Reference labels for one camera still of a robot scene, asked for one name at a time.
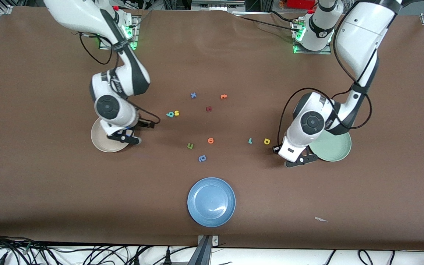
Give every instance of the plate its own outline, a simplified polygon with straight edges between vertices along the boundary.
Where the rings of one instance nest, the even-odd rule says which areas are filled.
[[[346,134],[333,135],[322,131],[318,138],[309,144],[312,152],[325,161],[340,161],[351,151],[351,136]]]
[[[106,153],[114,153],[128,146],[127,142],[119,142],[109,139],[106,132],[102,129],[101,123],[99,123],[100,120],[101,117],[94,122],[91,128],[91,141],[97,149]]]
[[[232,187],[222,179],[201,179],[189,191],[187,209],[198,224],[206,227],[221,226],[232,218],[235,194]]]

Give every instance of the brown tabletop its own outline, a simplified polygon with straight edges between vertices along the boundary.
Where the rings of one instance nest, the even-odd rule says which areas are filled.
[[[271,15],[254,18],[285,25]],[[140,132],[140,146],[103,153],[91,143],[97,117],[88,86],[115,60],[94,62],[45,8],[15,7],[0,20],[0,234],[164,245],[218,234],[231,247],[424,250],[419,18],[393,22],[370,90],[372,119],[350,132],[351,153],[336,163],[288,169],[271,152],[293,92],[315,87],[333,95],[351,85],[334,56],[293,54],[290,41],[285,29],[222,11],[153,11],[136,50],[152,83],[130,99],[162,122]],[[175,110],[180,116],[166,116]],[[357,124],[367,110],[365,103]],[[199,163],[201,155],[207,161]],[[237,198],[219,228],[198,225],[187,211],[190,188],[210,176],[227,181]]]

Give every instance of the white paper scrap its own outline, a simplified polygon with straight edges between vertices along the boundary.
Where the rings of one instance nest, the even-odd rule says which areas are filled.
[[[315,219],[316,219],[316,220],[318,220],[318,221],[320,221],[320,222],[327,222],[327,220],[322,219],[322,218],[318,218],[318,217],[316,217],[316,216],[315,216]]]

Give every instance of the blue plate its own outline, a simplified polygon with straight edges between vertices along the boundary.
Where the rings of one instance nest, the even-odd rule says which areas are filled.
[[[187,209],[200,225],[221,226],[232,218],[235,194],[232,187],[219,178],[201,179],[187,196]]]

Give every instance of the green plate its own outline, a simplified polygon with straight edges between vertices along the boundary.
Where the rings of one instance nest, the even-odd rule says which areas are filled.
[[[348,132],[342,135],[333,135],[324,130],[309,146],[320,159],[336,162],[346,158],[350,153],[351,137]]]

